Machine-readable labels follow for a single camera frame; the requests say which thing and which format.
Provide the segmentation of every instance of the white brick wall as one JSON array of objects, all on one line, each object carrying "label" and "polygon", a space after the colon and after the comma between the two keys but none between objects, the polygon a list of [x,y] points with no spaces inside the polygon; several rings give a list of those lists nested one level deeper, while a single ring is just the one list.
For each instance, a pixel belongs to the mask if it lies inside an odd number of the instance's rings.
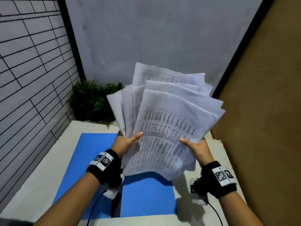
[{"label": "white brick wall", "polygon": [[0,0],[0,211],[73,115],[79,80],[56,0]]}]

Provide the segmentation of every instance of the cable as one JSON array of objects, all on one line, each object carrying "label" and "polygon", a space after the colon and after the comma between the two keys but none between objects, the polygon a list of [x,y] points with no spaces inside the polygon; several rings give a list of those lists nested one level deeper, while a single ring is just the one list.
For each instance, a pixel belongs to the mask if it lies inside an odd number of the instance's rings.
[{"label": "cable", "polygon": [[102,191],[101,194],[99,195],[99,197],[97,198],[97,200],[96,200],[96,202],[95,202],[95,204],[94,204],[94,206],[93,206],[93,208],[92,208],[92,210],[91,210],[91,213],[90,213],[90,216],[89,216],[89,219],[88,219],[87,226],[88,226],[89,223],[90,223],[90,220],[91,220],[91,217],[92,217],[92,213],[93,213],[93,211],[94,211],[94,209],[95,209],[95,206],[96,206],[97,202],[99,201],[99,199],[101,198],[101,196],[102,196],[102,194],[103,194],[104,192],[106,192],[106,190]]},{"label": "cable", "polygon": [[[209,202],[207,202],[206,200],[204,200],[204,202],[207,203],[208,205],[210,205],[211,208],[213,208],[213,206],[212,206]],[[220,220],[220,222],[221,222],[221,225],[223,226],[223,223],[222,223],[222,220],[221,220],[219,214],[217,213],[217,211],[215,210],[215,208],[213,208],[213,210],[214,210],[214,212],[216,212],[216,214],[217,214],[217,216],[219,217],[219,220]]]}]

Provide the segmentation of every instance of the wooden panel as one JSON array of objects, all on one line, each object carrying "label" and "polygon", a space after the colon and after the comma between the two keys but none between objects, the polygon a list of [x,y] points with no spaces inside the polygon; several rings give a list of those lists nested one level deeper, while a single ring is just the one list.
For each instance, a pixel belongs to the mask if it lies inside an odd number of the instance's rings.
[{"label": "wooden panel", "polygon": [[301,0],[275,0],[219,97],[222,140],[266,226],[301,225]]}]

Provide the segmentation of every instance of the foliage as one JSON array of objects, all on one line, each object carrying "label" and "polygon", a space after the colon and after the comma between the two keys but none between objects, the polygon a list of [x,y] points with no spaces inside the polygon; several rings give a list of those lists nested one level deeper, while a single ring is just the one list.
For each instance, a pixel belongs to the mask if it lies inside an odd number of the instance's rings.
[{"label": "foliage", "polygon": [[122,89],[122,84],[107,84],[105,87],[94,81],[78,81],[73,87],[69,106],[77,120],[111,123],[115,120],[107,95]]}]

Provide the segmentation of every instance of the table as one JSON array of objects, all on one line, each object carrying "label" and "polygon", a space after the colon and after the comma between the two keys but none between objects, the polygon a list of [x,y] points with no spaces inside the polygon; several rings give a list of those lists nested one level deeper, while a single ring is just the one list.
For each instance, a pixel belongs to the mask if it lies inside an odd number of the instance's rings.
[{"label": "table", "polygon": [[[72,121],[2,211],[0,217],[33,222],[38,220],[53,202],[81,133],[117,133],[118,130],[117,125],[107,127],[101,124]],[[232,174],[235,174],[222,142],[214,140],[210,133],[205,138],[214,159],[226,166]],[[188,183],[190,178],[199,177],[200,171],[201,168],[197,164],[195,171],[185,171],[183,176],[173,181],[177,215],[98,219],[94,220],[94,225],[220,225],[216,213],[210,206],[196,206],[190,201]],[[239,184],[237,188],[238,193],[244,199]],[[223,224],[227,225],[218,200],[210,194],[208,194],[208,199],[219,213]],[[79,225],[86,224],[87,220],[81,220],[79,223]]]}]

